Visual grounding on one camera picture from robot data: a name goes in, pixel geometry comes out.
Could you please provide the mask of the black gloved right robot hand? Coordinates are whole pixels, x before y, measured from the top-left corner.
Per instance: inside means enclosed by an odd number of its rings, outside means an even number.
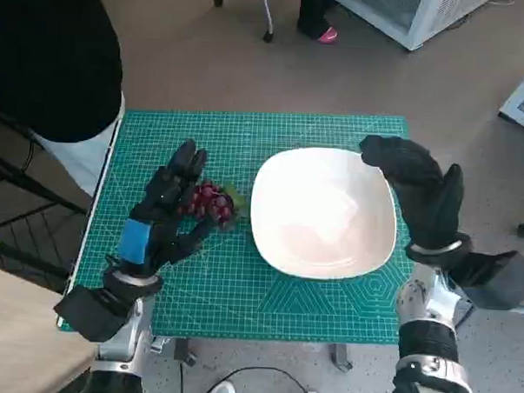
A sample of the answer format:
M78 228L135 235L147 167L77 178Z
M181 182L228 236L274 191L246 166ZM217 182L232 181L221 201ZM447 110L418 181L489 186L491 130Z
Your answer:
M362 161L380 169L395 192L412 243L440 250L461 239L464 188L459 165L442 171L429 150L399 137L369 135L360 148Z

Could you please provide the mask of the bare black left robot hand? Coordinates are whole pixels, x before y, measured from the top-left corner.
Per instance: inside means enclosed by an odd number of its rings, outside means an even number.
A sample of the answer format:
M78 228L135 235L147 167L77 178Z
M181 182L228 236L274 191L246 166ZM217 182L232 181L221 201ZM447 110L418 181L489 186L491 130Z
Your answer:
M207 155L188 139L156 170L142 200L128 214L116 256L107 257L109 267L103 274L106 290L121 297L154 294L161 288L158 274L165 264L179 263L198 251L215 228L214 220L204 217L190 232L178 230Z

